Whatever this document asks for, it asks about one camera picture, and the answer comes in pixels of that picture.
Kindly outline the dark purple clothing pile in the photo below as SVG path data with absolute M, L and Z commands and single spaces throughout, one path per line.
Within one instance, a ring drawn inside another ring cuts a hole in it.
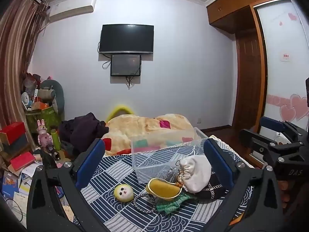
M 61 144 L 66 152 L 77 158 L 85 152 L 96 138 L 102 138 L 109 132 L 104 121 L 98 120 L 90 112 L 86 115 L 75 117 L 71 120 L 64 120 L 58 128 Z

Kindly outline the red box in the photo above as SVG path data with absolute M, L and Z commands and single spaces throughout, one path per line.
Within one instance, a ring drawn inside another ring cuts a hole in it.
M 23 122 L 12 123 L 0 130 L 1 142 L 6 145 L 12 145 L 25 132 Z

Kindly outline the clear plastic storage box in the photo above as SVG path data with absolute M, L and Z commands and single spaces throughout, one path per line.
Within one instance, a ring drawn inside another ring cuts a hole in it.
M 132 137 L 132 168 L 138 182 L 147 183 L 154 177 L 163 177 L 176 168 L 181 159 L 203 154 L 203 143 L 207 138 L 196 127 Z

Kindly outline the yellow green sponge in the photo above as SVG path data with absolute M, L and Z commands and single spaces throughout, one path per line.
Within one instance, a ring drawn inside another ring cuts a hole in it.
M 153 178 L 147 183 L 146 191 L 155 197 L 171 201 L 181 194 L 182 189 L 175 183 L 170 183 L 160 178 Z

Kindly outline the wooden wardrobe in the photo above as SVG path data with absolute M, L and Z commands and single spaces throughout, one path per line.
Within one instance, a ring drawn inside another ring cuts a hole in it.
M 237 54 L 237 93 L 232 129 L 221 136 L 235 150 L 242 129 L 258 131 L 267 90 L 267 66 L 263 33 L 254 6 L 273 0 L 213 0 L 206 6 L 211 26 L 233 34 Z

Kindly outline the green cardboard box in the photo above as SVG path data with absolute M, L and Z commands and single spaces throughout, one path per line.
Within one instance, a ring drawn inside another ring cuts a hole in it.
M 47 132 L 57 129 L 61 123 L 61 116 L 54 111 L 52 106 L 43 110 L 27 111 L 25 115 L 31 133 L 37 133 L 37 120 L 44 120 Z

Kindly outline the grey dinosaur plush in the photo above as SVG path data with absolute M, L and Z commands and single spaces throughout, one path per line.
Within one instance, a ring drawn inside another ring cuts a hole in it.
M 62 115 L 65 109 L 65 98 L 61 84 L 56 80 L 44 80 L 40 84 L 38 97 L 43 103 L 51 103 L 54 111 Z

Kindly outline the striped brown curtain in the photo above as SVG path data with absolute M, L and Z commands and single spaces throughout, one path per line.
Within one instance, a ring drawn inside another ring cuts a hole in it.
M 1 128 L 25 122 L 21 90 L 48 3 L 13 0 L 1 17 Z

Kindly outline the small wall monitor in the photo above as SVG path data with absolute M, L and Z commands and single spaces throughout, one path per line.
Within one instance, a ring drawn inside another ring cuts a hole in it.
M 141 55 L 112 55 L 110 75 L 112 77 L 139 77 Z

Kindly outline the green mesh cloth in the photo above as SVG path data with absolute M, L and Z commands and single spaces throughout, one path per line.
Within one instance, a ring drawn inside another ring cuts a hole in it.
M 173 211 L 176 211 L 178 208 L 180 208 L 181 204 L 187 200 L 197 200 L 197 197 L 193 194 L 182 192 L 173 200 L 157 199 L 155 204 L 156 210 L 158 212 L 164 212 L 166 215 L 169 215 Z

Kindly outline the white drawstring pouch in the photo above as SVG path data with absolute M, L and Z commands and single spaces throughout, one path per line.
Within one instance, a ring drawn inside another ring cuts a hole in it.
M 195 194 L 208 185 L 212 166 L 205 155 L 193 155 L 181 159 L 179 168 L 177 180 L 187 192 Z

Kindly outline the red book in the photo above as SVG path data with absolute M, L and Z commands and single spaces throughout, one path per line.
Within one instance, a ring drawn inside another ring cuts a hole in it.
M 35 156 L 30 152 L 25 152 L 10 161 L 9 169 L 17 172 L 18 170 L 32 164 L 35 161 Z

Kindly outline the blue white patterned bedsheet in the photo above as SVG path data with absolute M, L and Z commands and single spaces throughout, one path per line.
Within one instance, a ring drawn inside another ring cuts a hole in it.
M 177 173 L 176 168 L 170 169 L 162 178 L 173 173 Z M 132 201 L 124 203 L 114 197 L 114 189 L 120 184 L 132 187 Z M 166 215 L 156 210 L 159 198 L 146 191 L 145 183 L 138 182 L 132 168 L 132 156 L 123 154 L 103 157 L 81 194 L 110 231 L 201 231 L 228 192 L 218 200 L 187 200 Z

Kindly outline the black pouch with silver chain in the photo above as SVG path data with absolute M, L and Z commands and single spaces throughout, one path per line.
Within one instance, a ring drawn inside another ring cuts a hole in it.
M 227 190 L 220 183 L 216 173 L 212 171 L 208 185 L 196 193 L 195 196 L 202 200 L 218 200 L 226 194 Z

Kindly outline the pink rabbit toy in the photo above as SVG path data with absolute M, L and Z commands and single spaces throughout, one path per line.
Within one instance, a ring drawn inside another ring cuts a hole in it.
M 47 148 L 53 145 L 52 137 L 47 132 L 45 120 L 37 120 L 38 143 L 41 147 Z

